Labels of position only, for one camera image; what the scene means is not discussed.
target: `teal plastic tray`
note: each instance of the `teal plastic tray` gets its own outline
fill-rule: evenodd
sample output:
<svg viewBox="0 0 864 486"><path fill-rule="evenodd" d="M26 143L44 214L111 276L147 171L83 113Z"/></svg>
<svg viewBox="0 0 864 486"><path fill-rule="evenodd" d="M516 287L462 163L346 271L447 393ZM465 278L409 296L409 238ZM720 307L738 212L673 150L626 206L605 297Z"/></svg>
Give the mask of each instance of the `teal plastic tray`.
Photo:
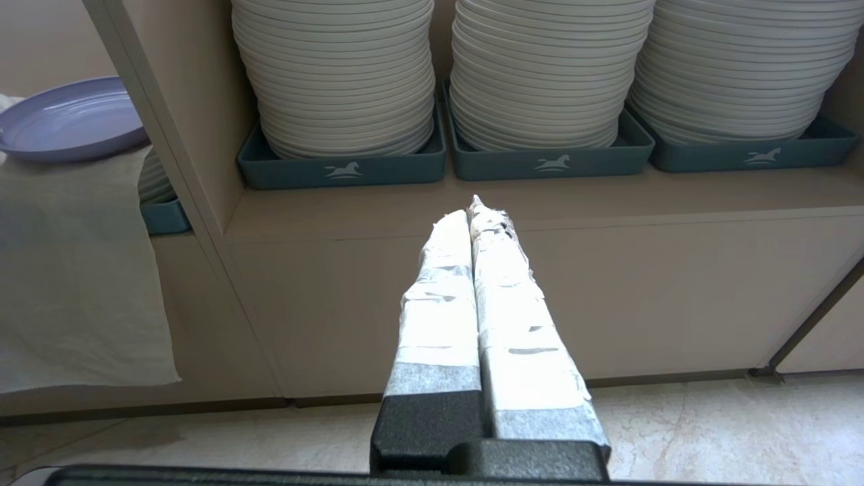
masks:
<svg viewBox="0 0 864 486"><path fill-rule="evenodd" d="M843 163L858 135L823 115L801 138L779 142L681 145L664 140L636 112L633 116L657 141L651 163L665 172L794 169Z"/></svg>
<svg viewBox="0 0 864 486"><path fill-rule="evenodd" d="M243 143L237 162L253 189L298 189L437 182L444 178L447 146L441 108L423 148L407 156L327 157L286 160L276 155L256 125Z"/></svg>
<svg viewBox="0 0 864 486"><path fill-rule="evenodd" d="M151 236L185 233L192 228L183 206L176 199L159 204L145 204L141 206L141 216L147 226L147 233Z"/></svg>
<svg viewBox="0 0 864 486"><path fill-rule="evenodd" d="M550 179L555 177L627 176L648 165L654 140L627 111L618 121L618 139L605 149L477 150L459 134L450 110L449 81L444 85L456 175L467 181Z"/></svg>

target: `horse logo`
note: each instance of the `horse logo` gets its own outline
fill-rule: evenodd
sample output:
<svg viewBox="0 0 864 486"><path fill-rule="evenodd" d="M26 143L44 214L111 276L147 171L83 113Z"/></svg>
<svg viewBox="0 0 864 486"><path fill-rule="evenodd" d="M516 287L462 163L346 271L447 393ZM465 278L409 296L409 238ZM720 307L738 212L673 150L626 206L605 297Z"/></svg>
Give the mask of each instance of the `horse logo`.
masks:
<svg viewBox="0 0 864 486"><path fill-rule="evenodd" d="M765 154L760 154L758 152L750 152L747 155L751 157L745 160L744 163L746 163L747 165L768 165L772 162L777 162L777 158L775 157L778 153L780 153L781 150L782 149L778 147Z"/></svg>
<svg viewBox="0 0 864 486"><path fill-rule="evenodd" d="M570 161L570 155L568 154L564 154L556 160L546 160L541 158L537 159L537 161L541 162L540 165L534 168L537 172L563 172L564 170L570 169L567 165L567 162Z"/></svg>
<svg viewBox="0 0 864 486"><path fill-rule="evenodd" d="M349 162L345 167L335 167L333 165L328 165L324 169L330 169L333 172L327 174L325 177L330 179L356 179L363 174L360 174L357 169L360 168L360 164L356 162Z"/></svg>

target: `lavender plate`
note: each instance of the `lavender plate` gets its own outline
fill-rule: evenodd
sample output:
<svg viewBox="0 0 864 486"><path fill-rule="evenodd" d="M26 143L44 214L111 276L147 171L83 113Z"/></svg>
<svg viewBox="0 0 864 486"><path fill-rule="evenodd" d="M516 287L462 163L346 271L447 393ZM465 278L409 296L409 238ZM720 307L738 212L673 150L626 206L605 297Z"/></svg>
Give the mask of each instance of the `lavender plate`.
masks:
<svg viewBox="0 0 864 486"><path fill-rule="evenodd" d="M22 160L93 160L146 141L117 76L56 87L0 113L0 151Z"/></svg>

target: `floor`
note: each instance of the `floor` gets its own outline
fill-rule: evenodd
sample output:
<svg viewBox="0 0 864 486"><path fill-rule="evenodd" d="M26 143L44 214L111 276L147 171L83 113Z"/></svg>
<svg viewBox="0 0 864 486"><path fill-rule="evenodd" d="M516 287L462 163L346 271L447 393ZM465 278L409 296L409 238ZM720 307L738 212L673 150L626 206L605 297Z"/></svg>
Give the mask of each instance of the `floor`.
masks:
<svg viewBox="0 0 864 486"><path fill-rule="evenodd" d="M614 479L864 484L864 374L602 388ZM376 405L0 429L0 486L43 465L365 471Z"/></svg>

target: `white towel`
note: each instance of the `white towel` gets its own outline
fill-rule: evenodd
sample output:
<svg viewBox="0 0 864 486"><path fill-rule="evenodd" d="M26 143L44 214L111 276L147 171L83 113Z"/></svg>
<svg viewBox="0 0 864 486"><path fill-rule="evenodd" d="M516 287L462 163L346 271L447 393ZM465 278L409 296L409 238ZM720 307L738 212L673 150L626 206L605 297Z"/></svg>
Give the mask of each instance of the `white towel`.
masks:
<svg viewBox="0 0 864 486"><path fill-rule="evenodd" d="M57 165L0 153L0 393L180 380L138 206L148 151Z"/></svg>

